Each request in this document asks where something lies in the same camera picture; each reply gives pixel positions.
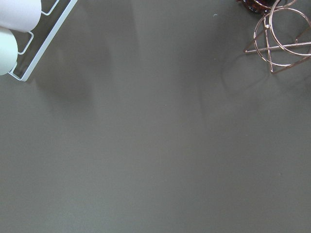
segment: gray tabletop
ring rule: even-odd
[[[244,55],[258,19],[78,1],[29,82],[0,79],[0,232],[309,233],[310,62]]]

